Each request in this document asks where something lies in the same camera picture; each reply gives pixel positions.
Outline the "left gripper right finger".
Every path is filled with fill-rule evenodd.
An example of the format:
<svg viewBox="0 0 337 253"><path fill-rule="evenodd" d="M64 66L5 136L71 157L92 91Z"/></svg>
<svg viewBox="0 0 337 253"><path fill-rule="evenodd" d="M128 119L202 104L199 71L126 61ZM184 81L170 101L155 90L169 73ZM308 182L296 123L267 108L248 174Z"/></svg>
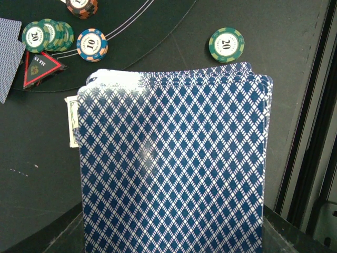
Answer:
<svg viewBox="0 0 337 253"><path fill-rule="evenodd" d="M267 206L263 208L262 245L263 252L333 252Z"/></svg>

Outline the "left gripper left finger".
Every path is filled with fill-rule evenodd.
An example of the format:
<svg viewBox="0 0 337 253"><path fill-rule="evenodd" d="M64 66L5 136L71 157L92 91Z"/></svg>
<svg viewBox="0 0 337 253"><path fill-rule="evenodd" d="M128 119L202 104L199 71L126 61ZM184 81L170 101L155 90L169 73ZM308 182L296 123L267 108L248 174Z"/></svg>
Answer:
<svg viewBox="0 0 337 253"><path fill-rule="evenodd" d="M43 252L51 242L65 232L75 218L82 212L82 203L78 203L68 212L21 242L9 247L5 252Z"/></svg>

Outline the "blue playing card deck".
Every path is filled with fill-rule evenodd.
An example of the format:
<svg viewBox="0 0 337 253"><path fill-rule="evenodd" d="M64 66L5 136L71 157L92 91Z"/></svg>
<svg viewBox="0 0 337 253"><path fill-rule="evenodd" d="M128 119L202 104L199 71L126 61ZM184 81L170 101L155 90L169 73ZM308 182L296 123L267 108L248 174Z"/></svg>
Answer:
<svg viewBox="0 0 337 253"><path fill-rule="evenodd" d="M78 91L86 252L262 252L273 81L98 70Z"/></svg>

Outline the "blue chips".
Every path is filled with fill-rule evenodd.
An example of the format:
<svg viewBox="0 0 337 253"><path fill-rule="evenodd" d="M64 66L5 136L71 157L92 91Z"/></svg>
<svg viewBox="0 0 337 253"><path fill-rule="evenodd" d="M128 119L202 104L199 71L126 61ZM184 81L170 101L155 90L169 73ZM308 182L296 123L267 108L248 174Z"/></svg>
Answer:
<svg viewBox="0 0 337 253"><path fill-rule="evenodd" d="M96 28L84 30L77 38L77 52L88 62L102 60L108 51L108 42L105 35Z"/></svg>

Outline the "card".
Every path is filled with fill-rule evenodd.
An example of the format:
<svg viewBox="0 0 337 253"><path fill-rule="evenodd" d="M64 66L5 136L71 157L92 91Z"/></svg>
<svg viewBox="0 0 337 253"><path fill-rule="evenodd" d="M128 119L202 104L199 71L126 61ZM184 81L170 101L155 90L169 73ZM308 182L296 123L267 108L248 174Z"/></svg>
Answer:
<svg viewBox="0 0 337 253"><path fill-rule="evenodd" d="M1 45L6 45L10 42L19 42L19 44L22 44L22 42L18 40L21 26L21 21L1 18Z"/></svg>
<svg viewBox="0 0 337 253"><path fill-rule="evenodd" d="M1 103L4 104L14 81L25 45L18 40L1 39Z"/></svg>

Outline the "green chip stack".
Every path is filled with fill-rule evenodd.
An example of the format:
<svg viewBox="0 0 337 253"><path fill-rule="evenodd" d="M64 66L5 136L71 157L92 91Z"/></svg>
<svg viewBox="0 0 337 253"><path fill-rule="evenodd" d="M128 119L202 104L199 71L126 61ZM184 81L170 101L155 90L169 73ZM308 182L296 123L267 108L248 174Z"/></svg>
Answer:
<svg viewBox="0 0 337 253"><path fill-rule="evenodd" d="M216 30L209 39L211 56L221 63L231 63L243 53L245 41L236 29L224 27Z"/></svg>

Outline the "green chips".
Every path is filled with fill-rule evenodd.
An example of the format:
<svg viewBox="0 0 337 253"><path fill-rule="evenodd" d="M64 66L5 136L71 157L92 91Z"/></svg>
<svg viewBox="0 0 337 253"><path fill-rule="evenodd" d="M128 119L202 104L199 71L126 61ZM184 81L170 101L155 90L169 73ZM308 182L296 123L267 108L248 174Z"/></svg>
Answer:
<svg viewBox="0 0 337 253"><path fill-rule="evenodd" d="M45 18L25 26L22 42L31 53L64 52L74 42L74 31L66 22Z"/></svg>

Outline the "orange chips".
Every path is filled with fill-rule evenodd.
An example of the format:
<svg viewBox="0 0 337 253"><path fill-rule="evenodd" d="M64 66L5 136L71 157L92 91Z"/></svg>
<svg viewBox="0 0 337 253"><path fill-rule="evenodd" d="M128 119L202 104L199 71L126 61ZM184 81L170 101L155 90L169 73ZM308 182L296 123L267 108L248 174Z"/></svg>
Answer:
<svg viewBox="0 0 337 253"><path fill-rule="evenodd" d="M66 0L68 10L80 19L87 19L98 10L97 0Z"/></svg>

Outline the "white card box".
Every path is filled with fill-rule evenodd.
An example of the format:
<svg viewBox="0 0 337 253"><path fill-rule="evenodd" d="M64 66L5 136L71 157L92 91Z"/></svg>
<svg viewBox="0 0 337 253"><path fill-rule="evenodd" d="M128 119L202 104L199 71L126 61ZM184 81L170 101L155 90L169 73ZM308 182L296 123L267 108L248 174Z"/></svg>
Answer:
<svg viewBox="0 0 337 253"><path fill-rule="evenodd" d="M75 137L74 130L78 128L78 100L77 95L68 96L65 98L68 113L68 128L70 136L70 147L78 148L78 143Z"/></svg>

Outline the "red triangle all-in marker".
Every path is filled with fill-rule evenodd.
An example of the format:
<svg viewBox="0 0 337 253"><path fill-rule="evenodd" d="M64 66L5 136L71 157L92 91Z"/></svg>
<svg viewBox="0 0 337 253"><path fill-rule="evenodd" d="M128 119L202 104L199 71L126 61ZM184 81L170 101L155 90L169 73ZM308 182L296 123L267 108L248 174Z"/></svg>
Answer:
<svg viewBox="0 0 337 253"><path fill-rule="evenodd" d="M25 55L23 89L29 90L39 86L43 79L67 69L67 65L46 52L31 53L27 51Z"/></svg>

